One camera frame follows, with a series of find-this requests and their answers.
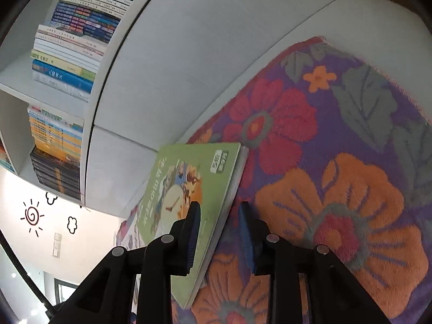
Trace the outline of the row of shelved books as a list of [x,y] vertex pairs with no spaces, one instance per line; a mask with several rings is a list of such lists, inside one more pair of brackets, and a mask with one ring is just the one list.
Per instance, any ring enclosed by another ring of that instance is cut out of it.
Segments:
[[95,78],[134,0],[1,0],[1,166],[69,200]]

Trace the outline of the light green illustrated book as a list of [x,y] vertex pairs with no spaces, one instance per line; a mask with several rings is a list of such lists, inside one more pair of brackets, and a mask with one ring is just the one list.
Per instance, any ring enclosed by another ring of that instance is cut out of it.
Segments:
[[149,244],[183,220],[191,203],[201,207],[201,224],[190,274],[172,279],[172,294],[188,309],[204,283],[241,182],[249,150],[241,143],[174,144],[162,147],[139,207],[141,239]]

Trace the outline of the floral woven tablecloth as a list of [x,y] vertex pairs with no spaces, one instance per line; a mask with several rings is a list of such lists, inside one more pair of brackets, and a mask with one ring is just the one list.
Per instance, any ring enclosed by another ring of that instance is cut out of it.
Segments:
[[269,280],[241,245],[247,202],[293,245],[328,246],[391,323],[431,322],[431,122],[376,68],[314,37],[261,68],[186,144],[241,143],[239,188],[174,323],[265,323]]

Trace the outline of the white monkey mythology book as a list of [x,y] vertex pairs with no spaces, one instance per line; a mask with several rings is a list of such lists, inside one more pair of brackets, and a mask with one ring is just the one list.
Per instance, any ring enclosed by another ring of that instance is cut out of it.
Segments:
[[131,210],[127,220],[120,224],[120,228],[116,235],[116,245],[124,247],[126,250],[139,249],[144,247],[139,226],[139,206],[137,205]]

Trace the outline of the white bookshelf cabinet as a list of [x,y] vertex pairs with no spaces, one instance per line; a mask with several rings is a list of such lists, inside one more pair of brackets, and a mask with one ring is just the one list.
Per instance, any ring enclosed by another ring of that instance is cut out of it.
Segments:
[[80,204],[125,216],[159,147],[176,142],[255,60],[336,0],[135,0],[88,102],[32,79],[30,50],[51,0],[1,0],[1,138],[37,184],[27,107],[83,126]]

